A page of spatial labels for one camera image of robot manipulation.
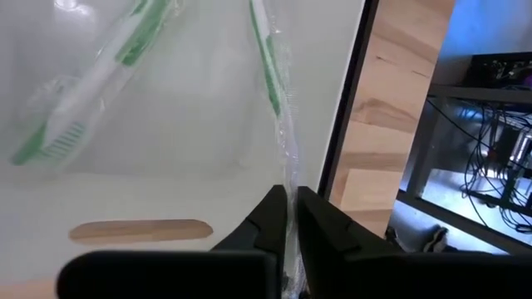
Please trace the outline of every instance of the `wooden panel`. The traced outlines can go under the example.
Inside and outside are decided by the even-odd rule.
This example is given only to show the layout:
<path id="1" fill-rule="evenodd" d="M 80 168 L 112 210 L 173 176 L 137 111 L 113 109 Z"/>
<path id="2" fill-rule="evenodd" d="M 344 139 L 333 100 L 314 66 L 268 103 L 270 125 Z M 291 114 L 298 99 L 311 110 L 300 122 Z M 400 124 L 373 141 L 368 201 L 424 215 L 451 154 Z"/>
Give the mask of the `wooden panel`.
<path id="1" fill-rule="evenodd" d="M 72 229 L 69 237 L 83 245 L 109 245 L 193 240 L 212 233 L 213 229 L 199 220 L 136 220 L 85 223 Z"/>
<path id="2" fill-rule="evenodd" d="M 454 4 L 379 3 L 331 200 L 381 236 Z"/>
<path id="3" fill-rule="evenodd" d="M 43 279 L 14 286 L 0 286 L 2 299 L 55 299 L 55 282 Z"/>

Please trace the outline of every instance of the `black frame edge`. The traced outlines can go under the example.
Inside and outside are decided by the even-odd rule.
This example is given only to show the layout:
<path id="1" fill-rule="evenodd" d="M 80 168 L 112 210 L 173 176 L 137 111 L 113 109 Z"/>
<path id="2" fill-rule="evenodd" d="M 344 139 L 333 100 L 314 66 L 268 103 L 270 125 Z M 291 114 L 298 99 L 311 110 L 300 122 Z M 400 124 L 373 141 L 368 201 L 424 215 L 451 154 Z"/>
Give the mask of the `black frame edge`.
<path id="1" fill-rule="evenodd" d="M 340 160 L 340 153 L 346 136 L 347 125 L 349 125 L 352 105 L 357 93 L 364 59 L 366 58 L 367 45 L 369 44 L 369 39 L 372 35 L 373 22 L 377 15 L 378 4 L 379 0 L 366 0 L 362 10 L 355 44 L 352 49 L 351 59 L 349 60 L 349 67 L 347 68 L 346 79 L 343 82 L 342 96 L 340 97 L 340 102 L 338 104 L 337 117 L 332 128 L 331 139 L 329 140 L 327 155 L 325 157 L 325 163 L 323 165 L 322 175 L 318 186 L 318 195 L 326 200 L 329 200 L 333 188 L 338 161 Z"/>

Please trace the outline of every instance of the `white surface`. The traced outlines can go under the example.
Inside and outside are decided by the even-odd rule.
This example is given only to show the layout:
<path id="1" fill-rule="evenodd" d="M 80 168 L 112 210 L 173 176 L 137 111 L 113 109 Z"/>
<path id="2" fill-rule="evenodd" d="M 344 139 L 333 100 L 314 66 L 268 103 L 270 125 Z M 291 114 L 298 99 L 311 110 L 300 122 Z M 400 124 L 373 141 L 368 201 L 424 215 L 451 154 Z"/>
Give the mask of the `white surface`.
<path id="1" fill-rule="evenodd" d="M 128 3 L 0 1 L 0 125 L 39 84 L 79 75 Z M 362 1 L 282 4 L 302 183 L 316 188 Z M 117 100 L 62 177 L 0 183 L 0 284 L 50 277 L 95 249 L 67 238 L 90 221 L 196 218 L 210 238 L 136 248 L 209 249 L 283 181 L 246 0 L 188 1 Z"/>

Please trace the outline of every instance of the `metal shelf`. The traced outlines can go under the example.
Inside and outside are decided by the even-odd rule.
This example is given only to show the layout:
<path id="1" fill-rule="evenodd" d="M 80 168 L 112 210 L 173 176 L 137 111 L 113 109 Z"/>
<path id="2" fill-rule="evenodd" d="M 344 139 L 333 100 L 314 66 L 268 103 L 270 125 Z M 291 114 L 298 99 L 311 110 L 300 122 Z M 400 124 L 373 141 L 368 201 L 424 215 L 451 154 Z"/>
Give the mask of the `metal shelf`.
<path id="1" fill-rule="evenodd" d="M 488 228 L 457 213 L 453 213 L 452 211 L 428 202 L 425 199 L 408 196 L 403 190 L 399 190 L 397 193 L 397 200 L 422 211 L 423 213 L 431 215 L 444 223 L 448 223 L 465 233 L 469 233 L 470 235 L 502 249 L 509 254 L 530 254 L 530 252 L 532 252 L 532 247 L 527 243 L 523 243 L 520 240 L 509 237 L 503 233 L 499 233 L 494 229 Z"/>
<path id="2" fill-rule="evenodd" d="M 444 86 L 439 84 L 431 84 L 429 87 L 428 96 L 532 105 L 532 91 L 512 91 L 494 88 Z"/>

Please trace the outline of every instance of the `electronic equipment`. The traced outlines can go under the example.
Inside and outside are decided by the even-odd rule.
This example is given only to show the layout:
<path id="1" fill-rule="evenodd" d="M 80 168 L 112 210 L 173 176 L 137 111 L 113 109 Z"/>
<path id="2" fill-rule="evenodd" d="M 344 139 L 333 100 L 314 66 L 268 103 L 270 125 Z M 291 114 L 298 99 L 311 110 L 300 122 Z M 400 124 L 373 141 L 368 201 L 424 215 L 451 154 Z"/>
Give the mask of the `electronic equipment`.
<path id="1" fill-rule="evenodd" d="M 474 55 L 465 87 L 532 88 L 532 52 Z"/>

